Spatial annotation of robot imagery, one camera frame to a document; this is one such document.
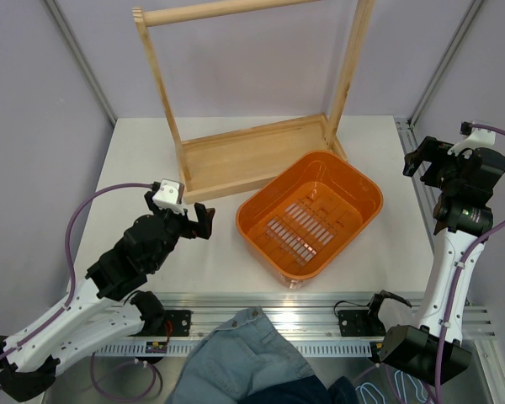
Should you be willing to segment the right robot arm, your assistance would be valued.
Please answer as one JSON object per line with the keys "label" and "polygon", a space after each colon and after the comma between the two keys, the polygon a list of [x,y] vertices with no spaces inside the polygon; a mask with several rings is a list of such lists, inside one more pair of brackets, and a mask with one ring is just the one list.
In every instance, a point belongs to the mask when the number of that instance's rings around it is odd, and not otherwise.
{"label": "right robot arm", "polygon": [[416,312],[398,295],[382,290],[365,312],[367,328],[384,333],[379,361],[430,385],[442,385],[466,370],[471,354],[462,347],[462,316],[470,279],[492,230],[488,202],[505,173],[505,156],[490,144],[455,145],[426,137],[405,156],[404,175],[423,162],[421,181],[439,189],[434,207],[433,266]]}

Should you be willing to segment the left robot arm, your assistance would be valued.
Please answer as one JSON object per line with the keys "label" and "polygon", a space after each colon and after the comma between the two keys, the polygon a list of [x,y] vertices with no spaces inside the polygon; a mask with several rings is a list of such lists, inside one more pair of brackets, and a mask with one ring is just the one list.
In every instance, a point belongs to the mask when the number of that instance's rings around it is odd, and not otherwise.
{"label": "left robot arm", "polygon": [[66,297],[36,322],[0,336],[0,389],[17,402],[49,389],[66,369],[115,339],[167,328],[160,300],[140,287],[163,265],[180,238],[209,239],[215,209],[185,213],[153,207],[136,219]]}

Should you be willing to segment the light denim jacket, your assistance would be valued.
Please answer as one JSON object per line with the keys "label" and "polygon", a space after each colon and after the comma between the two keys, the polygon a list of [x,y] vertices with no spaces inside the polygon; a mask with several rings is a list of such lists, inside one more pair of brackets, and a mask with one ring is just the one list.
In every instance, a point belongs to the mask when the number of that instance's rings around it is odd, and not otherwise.
{"label": "light denim jacket", "polygon": [[238,403],[268,388],[319,382],[260,306],[243,309],[197,343],[167,403]]}

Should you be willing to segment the dark blue denim garment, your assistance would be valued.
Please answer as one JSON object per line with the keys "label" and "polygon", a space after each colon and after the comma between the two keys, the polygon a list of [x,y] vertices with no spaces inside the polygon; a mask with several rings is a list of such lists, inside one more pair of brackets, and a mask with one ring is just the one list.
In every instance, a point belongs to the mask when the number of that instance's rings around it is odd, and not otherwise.
{"label": "dark blue denim garment", "polygon": [[317,376],[273,385],[255,392],[240,403],[285,404],[285,403],[359,403],[355,387],[345,376],[326,388]]}

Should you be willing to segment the light blue skirt hanger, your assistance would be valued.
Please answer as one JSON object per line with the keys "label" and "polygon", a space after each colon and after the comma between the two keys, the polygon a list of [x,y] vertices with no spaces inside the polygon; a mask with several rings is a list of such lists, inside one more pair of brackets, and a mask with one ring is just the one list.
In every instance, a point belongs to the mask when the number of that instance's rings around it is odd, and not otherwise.
{"label": "light blue skirt hanger", "polygon": [[355,388],[359,403],[435,403],[434,394],[420,380],[401,372],[387,370],[379,381],[361,381]]}

